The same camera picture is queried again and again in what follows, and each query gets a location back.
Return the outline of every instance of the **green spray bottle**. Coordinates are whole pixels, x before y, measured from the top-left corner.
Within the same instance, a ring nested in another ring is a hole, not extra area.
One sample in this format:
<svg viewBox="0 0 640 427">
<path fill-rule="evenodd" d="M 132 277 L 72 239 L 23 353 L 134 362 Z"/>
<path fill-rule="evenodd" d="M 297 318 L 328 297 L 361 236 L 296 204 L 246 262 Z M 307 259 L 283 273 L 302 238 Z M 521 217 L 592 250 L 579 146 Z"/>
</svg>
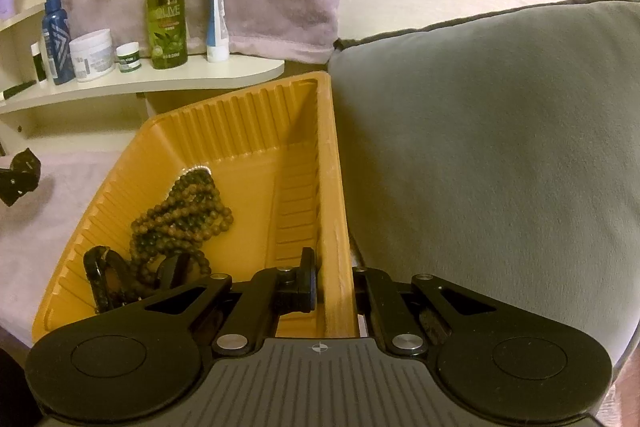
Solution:
<svg viewBox="0 0 640 427">
<path fill-rule="evenodd" d="M 184 0 L 146 0 L 146 24 L 156 70 L 175 68 L 187 61 Z"/>
</svg>

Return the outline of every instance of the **toothpaste tube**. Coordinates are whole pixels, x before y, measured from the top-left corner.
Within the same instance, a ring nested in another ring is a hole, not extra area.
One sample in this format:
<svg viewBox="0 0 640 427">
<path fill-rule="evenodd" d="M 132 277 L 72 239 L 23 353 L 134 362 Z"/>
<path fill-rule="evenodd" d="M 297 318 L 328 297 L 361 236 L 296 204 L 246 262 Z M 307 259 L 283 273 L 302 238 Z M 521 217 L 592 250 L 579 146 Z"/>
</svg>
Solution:
<svg viewBox="0 0 640 427">
<path fill-rule="evenodd" d="M 207 60 L 222 62 L 229 58 L 229 33 L 225 23 L 225 0 L 210 0 L 209 29 L 207 30 Z"/>
</svg>

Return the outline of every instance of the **metal screw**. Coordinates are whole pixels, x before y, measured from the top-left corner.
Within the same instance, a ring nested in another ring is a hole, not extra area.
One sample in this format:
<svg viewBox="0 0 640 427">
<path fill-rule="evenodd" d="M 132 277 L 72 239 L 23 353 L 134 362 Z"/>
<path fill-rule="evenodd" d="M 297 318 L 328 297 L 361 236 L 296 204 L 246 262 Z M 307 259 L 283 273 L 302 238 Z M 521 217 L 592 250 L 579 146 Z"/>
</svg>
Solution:
<svg viewBox="0 0 640 427">
<path fill-rule="evenodd" d="M 394 339 L 391 342 L 398 349 L 403 349 L 405 351 L 418 349 L 420 346 L 422 346 L 422 339 L 418 335 L 413 335 L 411 333 L 403 333 L 402 335 L 396 335 L 394 336 Z"/>
<path fill-rule="evenodd" d="M 235 333 L 229 333 L 228 335 L 222 335 L 216 344 L 222 349 L 242 349 L 248 344 L 248 340 L 244 335 L 237 335 Z"/>
</svg>

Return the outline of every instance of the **gray pillow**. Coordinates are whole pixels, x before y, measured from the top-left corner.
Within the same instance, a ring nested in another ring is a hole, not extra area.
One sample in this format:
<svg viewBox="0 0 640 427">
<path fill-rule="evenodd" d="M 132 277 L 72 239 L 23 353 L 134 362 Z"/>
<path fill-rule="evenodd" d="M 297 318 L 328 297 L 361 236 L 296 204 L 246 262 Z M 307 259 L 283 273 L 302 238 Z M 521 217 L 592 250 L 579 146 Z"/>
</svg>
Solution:
<svg viewBox="0 0 640 427">
<path fill-rule="evenodd" d="M 640 319 L 640 4 L 573 0 L 340 42 L 347 217 L 369 266 L 589 333 Z"/>
</svg>

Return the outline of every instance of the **yellow plastic bin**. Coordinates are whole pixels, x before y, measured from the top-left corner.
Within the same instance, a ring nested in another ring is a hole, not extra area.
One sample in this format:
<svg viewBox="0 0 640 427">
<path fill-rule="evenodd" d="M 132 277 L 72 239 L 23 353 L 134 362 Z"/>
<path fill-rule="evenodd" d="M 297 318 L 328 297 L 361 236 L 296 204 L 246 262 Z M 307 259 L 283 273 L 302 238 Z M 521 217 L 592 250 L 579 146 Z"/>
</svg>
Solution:
<svg viewBox="0 0 640 427">
<path fill-rule="evenodd" d="M 33 340 L 94 315 L 82 256 L 105 245 L 129 256 L 130 224 L 175 180 L 207 166 L 234 213 L 203 245 L 214 272 L 249 280 L 297 265 L 303 247 L 321 264 L 319 305 L 281 318 L 284 337 L 354 337 L 351 258 L 331 81 L 310 73 L 249 87 L 148 120 L 122 153 L 66 245 L 33 323 Z"/>
</svg>

